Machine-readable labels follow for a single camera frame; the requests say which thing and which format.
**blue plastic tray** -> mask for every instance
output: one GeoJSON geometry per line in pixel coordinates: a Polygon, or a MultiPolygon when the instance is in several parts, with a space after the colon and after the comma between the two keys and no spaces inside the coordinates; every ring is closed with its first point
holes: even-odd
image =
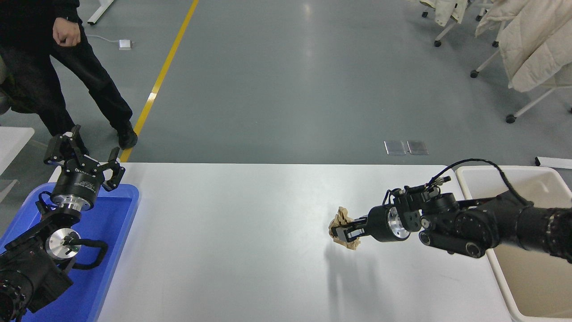
{"type": "MultiPolygon", "coordinates": [[[[45,183],[32,191],[6,230],[0,247],[18,237],[39,222],[35,202],[42,191],[51,192],[55,183],[45,183]]],[[[56,301],[35,314],[28,311],[22,321],[32,322],[95,322],[103,306],[105,295],[121,250],[127,239],[131,223],[137,211],[139,191],[130,184],[120,184],[107,192],[101,189],[93,209],[82,212],[81,221],[73,226],[82,238],[99,239],[108,243],[109,249],[100,266],[92,270],[72,269],[69,277],[74,284],[56,301]]],[[[98,249],[82,247],[77,262],[89,264],[97,256],[98,249]]]]}

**crumpled paper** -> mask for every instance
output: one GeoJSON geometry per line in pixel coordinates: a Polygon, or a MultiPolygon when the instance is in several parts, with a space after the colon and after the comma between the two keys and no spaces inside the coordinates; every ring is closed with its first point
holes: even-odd
{"type": "Polygon", "coordinates": [[[334,242],[345,246],[347,249],[356,250],[358,248],[359,244],[361,243],[359,241],[359,237],[357,237],[356,240],[348,243],[348,242],[341,241],[340,238],[334,237],[332,234],[332,227],[341,227],[341,226],[349,224],[350,222],[353,222],[353,219],[348,217],[348,210],[344,207],[339,207],[337,209],[336,217],[334,217],[332,222],[329,223],[328,232],[329,232],[329,236],[332,237],[334,242]]]}

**hand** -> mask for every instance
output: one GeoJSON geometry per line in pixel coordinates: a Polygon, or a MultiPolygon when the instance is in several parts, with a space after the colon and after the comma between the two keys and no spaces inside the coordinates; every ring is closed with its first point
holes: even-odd
{"type": "Polygon", "coordinates": [[[80,26],[63,18],[56,18],[53,35],[55,42],[62,47],[73,47],[81,42],[80,26]]]}

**black sleeve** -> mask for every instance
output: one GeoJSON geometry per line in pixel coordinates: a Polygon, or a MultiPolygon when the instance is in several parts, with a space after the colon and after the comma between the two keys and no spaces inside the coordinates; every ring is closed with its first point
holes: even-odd
{"type": "Polygon", "coordinates": [[[54,5],[55,17],[64,18],[71,22],[78,22],[80,17],[77,15],[77,7],[80,6],[79,0],[52,0],[54,5]]]}

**beige coat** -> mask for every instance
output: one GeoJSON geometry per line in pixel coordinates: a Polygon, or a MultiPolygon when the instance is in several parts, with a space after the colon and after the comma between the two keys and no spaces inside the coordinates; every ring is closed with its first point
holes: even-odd
{"type": "Polygon", "coordinates": [[[451,17],[457,20],[457,23],[461,23],[467,9],[467,0],[420,0],[420,2],[435,9],[435,22],[442,27],[445,27],[451,17]]]}
{"type": "Polygon", "coordinates": [[[497,0],[475,34],[509,20],[499,37],[509,87],[572,86],[572,0],[497,0]]]}

